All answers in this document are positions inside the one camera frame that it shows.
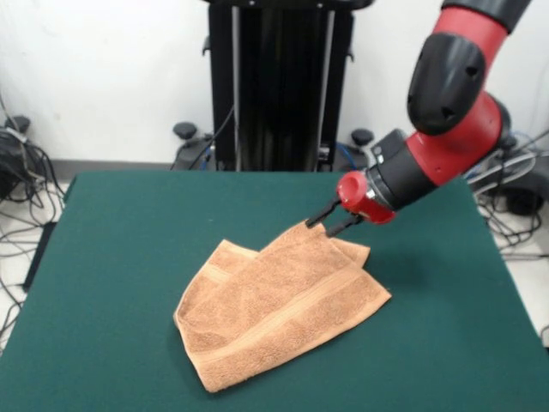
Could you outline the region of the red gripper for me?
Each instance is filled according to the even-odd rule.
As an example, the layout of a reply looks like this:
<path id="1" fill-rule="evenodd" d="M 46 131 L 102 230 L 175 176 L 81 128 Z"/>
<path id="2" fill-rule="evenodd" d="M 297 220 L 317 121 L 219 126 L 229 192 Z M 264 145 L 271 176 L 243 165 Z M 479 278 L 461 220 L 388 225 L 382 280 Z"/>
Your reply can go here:
<path id="1" fill-rule="evenodd" d="M 314 227 L 323 222 L 340 204 L 351 214 L 326 229 L 325 233 L 329 238 L 334 238 L 348 228 L 360 224 L 362 219 L 374 224 L 385 224 L 395 216 L 392 210 L 378 200 L 364 172 L 345 173 L 336 185 L 336 194 L 338 197 L 330 199 L 325 207 L 305 221 L 307 227 Z"/>

